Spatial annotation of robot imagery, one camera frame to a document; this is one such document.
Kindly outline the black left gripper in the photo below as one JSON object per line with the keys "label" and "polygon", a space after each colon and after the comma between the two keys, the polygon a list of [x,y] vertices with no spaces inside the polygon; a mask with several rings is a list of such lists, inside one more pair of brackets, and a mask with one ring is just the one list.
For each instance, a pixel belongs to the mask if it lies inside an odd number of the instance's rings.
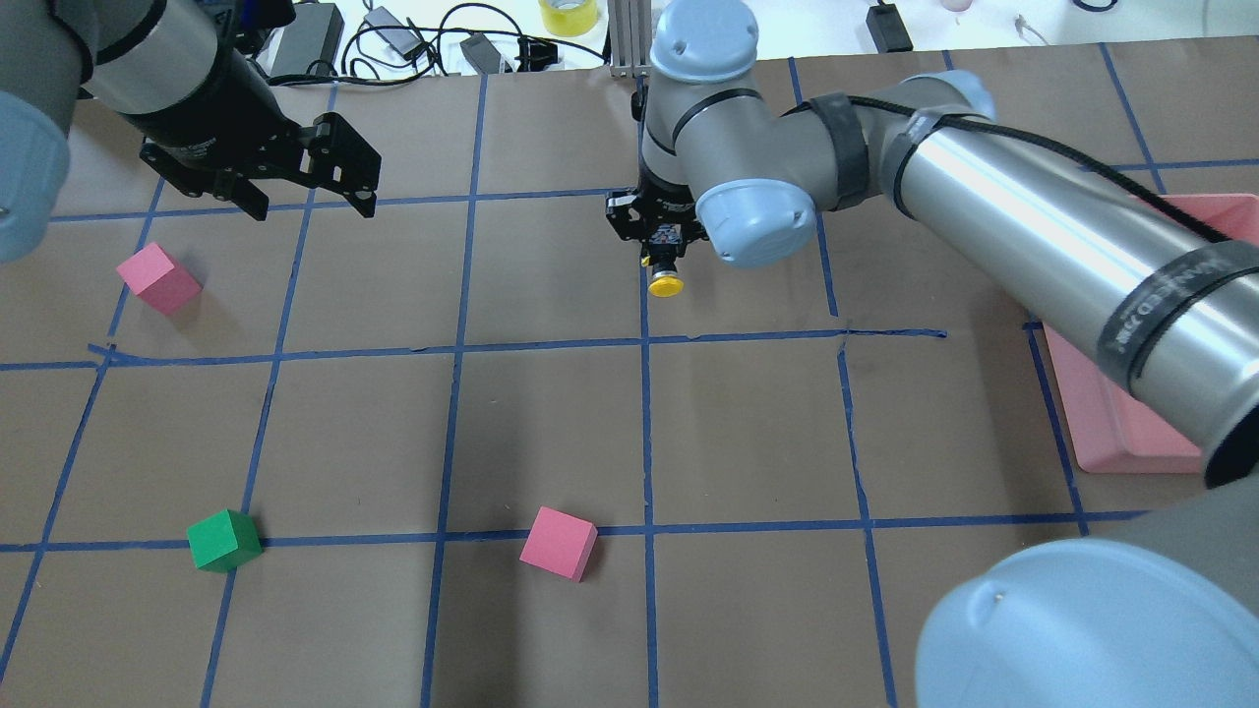
{"label": "black left gripper", "polygon": [[373,218],[381,154],[336,112],[303,127],[279,110],[261,73],[239,52],[217,49],[193,94],[123,118],[149,139],[141,157],[185,197],[212,191],[256,220],[269,218],[269,197],[249,179],[286,179],[342,197]]}

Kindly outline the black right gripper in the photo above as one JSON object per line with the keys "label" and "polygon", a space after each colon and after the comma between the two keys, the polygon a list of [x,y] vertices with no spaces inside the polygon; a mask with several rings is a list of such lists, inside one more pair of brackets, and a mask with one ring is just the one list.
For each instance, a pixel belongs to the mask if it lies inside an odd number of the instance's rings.
{"label": "black right gripper", "polygon": [[635,191],[607,194],[604,215],[622,242],[645,243],[657,227],[679,226],[680,260],[687,254],[689,246],[709,239],[706,229],[697,220],[689,186],[657,175],[646,163],[638,165]]}

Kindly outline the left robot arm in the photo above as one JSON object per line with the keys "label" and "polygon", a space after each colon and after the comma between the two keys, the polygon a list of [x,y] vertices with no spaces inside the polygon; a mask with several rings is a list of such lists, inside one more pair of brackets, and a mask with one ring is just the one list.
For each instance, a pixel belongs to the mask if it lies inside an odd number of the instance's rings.
{"label": "left robot arm", "polygon": [[283,180],[375,214],[381,154],[341,115],[290,118],[198,3],[5,1],[1,49],[4,262],[43,242],[81,94],[138,130],[141,161],[184,197],[264,220],[258,181]]}

